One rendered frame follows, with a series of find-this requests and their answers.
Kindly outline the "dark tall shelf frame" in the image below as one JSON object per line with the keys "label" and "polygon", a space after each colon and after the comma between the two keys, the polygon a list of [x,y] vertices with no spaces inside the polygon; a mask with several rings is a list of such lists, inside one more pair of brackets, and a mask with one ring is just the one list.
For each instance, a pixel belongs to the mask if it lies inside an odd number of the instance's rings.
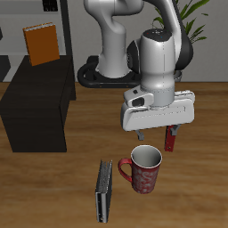
{"label": "dark tall shelf frame", "polygon": [[67,55],[72,55],[72,44],[69,26],[69,10],[67,0],[42,0],[43,10],[50,13],[59,13],[63,28],[64,44]]}

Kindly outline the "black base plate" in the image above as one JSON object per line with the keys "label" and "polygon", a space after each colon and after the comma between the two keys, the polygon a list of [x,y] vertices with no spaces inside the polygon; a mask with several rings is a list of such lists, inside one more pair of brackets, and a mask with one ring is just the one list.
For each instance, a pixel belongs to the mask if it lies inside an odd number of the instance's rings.
{"label": "black base plate", "polygon": [[101,75],[95,70],[98,60],[97,55],[92,55],[78,70],[77,80],[80,85],[88,88],[133,88],[140,84],[142,77],[133,71],[120,78],[108,78]]}

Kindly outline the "dark wooden cabinet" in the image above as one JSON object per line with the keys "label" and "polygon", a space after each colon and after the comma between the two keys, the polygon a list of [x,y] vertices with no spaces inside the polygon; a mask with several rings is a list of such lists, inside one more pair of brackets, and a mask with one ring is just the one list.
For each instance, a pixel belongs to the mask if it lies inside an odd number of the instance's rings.
{"label": "dark wooden cabinet", "polygon": [[65,152],[65,120],[75,99],[70,55],[37,66],[24,57],[0,101],[0,117],[12,150]]}

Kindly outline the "red book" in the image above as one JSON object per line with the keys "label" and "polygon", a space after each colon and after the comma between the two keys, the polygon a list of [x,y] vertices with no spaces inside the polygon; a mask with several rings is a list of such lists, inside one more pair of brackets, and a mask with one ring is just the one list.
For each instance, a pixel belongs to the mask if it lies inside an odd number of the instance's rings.
{"label": "red book", "polygon": [[166,129],[166,138],[165,138],[165,147],[164,147],[165,151],[170,151],[170,152],[173,151],[174,145],[175,145],[175,136],[172,135],[171,128],[172,126],[168,126]]}

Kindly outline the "orange book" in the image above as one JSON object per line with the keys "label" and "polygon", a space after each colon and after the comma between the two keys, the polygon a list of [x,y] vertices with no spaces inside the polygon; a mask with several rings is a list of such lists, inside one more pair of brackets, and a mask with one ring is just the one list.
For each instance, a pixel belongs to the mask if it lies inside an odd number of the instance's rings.
{"label": "orange book", "polygon": [[52,22],[26,27],[23,35],[32,66],[60,58],[56,27]]}

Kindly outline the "black book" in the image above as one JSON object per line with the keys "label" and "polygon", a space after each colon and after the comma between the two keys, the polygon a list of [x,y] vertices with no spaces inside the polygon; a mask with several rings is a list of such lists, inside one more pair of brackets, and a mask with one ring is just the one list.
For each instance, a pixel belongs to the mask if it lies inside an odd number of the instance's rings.
{"label": "black book", "polygon": [[112,162],[101,161],[95,188],[96,217],[99,223],[107,223],[112,194]]}

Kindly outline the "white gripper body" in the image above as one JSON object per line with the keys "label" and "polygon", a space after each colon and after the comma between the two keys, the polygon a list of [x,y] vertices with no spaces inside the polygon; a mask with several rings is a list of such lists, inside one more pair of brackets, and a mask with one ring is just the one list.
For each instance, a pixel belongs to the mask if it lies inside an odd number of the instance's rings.
{"label": "white gripper body", "polygon": [[120,123],[125,131],[191,123],[194,120],[195,94],[185,90],[175,92],[174,101],[161,109],[121,107]]}

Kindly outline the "red patterned mug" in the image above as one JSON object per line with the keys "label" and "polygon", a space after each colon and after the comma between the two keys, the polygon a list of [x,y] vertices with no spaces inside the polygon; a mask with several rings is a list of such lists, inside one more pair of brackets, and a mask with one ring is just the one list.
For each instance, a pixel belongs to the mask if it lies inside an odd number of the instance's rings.
{"label": "red patterned mug", "polygon": [[[131,152],[130,159],[121,159],[118,162],[119,173],[132,184],[133,189],[141,194],[153,191],[157,180],[159,166],[162,161],[160,151],[150,145],[139,145]],[[126,174],[122,166],[128,164],[132,175]]]}

